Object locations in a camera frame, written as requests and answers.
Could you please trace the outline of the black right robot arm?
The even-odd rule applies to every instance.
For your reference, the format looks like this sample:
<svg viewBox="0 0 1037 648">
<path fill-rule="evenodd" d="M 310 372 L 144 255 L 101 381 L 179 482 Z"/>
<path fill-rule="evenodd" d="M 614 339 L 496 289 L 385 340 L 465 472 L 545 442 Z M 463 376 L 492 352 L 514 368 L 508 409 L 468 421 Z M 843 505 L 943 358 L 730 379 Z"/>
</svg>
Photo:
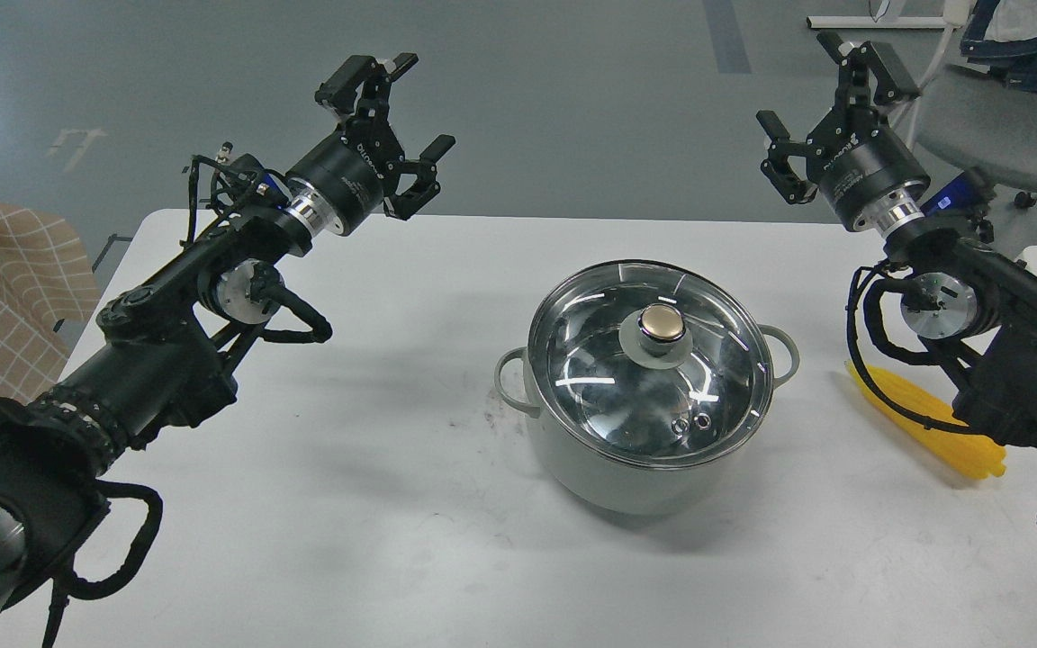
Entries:
<svg viewBox="0 0 1037 648">
<path fill-rule="evenodd" d="M 889 126 L 886 110 L 919 97 L 892 46 L 818 41 L 838 67 L 833 107 L 798 142 L 773 111 L 757 120 L 770 144 L 762 173 L 783 201 L 825 197 L 849 232 L 876 230 L 882 261 L 854 271 L 846 339 L 857 376 L 890 411 L 923 429 L 1037 448 L 1037 276 L 991 247 L 994 182 L 966 167 L 930 200 L 930 177 Z M 902 364 L 938 366 L 956 394 L 954 422 L 901 405 L 871 377 L 871 343 Z"/>
</svg>

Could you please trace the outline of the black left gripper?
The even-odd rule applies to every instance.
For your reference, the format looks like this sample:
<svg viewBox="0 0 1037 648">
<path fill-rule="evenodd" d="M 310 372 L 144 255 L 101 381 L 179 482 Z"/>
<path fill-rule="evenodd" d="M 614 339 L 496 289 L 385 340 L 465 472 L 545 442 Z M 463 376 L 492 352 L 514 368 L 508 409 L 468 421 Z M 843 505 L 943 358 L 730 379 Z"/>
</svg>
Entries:
<svg viewBox="0 0 1037 648">
<path fill-rule="evenodd" d="M 314 103 L 340 126 L 285 173 L 293 198 L 285 212 L 308 230 L 349 237 L 375 209 L 408 221 L 440 193 L 437 162 L 456 139 L 437 135 L 417 159 L 404 159 L 390 124 L 392 82 L 419 62 L 403 52 L 390 60 L 351 55 L 314 92 Z"/>
</svg>

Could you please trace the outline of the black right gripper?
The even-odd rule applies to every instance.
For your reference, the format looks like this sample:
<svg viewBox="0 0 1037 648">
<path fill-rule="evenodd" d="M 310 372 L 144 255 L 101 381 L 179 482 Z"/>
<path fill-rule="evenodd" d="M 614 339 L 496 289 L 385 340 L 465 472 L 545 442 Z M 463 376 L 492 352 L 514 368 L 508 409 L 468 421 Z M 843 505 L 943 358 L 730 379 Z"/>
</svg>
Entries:
<svg viewBox="0 0 1037 648">
<path fill-rule="evenodd" d="M 803 142 L 774 111 L 758 111 L 769 140 L 760 169 L 787 204 L 820 196 L 849 232 L 888 235 L 921 217 L 917 201 L 931 179 L 889 128 L 885 110 L 913 102 L 921 90 L 888 43 L 852 44 L 835 31 L 819 32 L 817 41 L 838 66 L 833 107 Z M 792 158 L 806 160 L 807 179 Z"/>
</svg>

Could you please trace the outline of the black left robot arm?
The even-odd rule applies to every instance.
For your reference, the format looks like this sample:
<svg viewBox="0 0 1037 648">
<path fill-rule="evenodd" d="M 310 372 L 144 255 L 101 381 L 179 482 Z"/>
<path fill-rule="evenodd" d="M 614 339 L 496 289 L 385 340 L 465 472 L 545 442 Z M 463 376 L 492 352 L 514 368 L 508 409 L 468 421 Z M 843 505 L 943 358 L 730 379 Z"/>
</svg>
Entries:
<svg viewBox="0 0 1037 648">
<path fill-rule="evenodd" d="M 254 156 L 194 156 L 181 254 L 100 310 L 104 345 L 30 403 L 0 398 L 0 614 L 50 583 L 43 644 L 71 599 L 122 590 L 159 534 L 162 498 L 104 473 L 165 427 L 194 428 L 236 400 L 257 341 L 320 344 L 332 325 L 285 286 L 277 262 L 370 214 L 407 221 L 440 192 L 441 134 L 407 157 L 390 123 L 392 83 L 419 62 L 351 55 L 314 102 L 337 118 L 288 171 Z"/>
</svg>

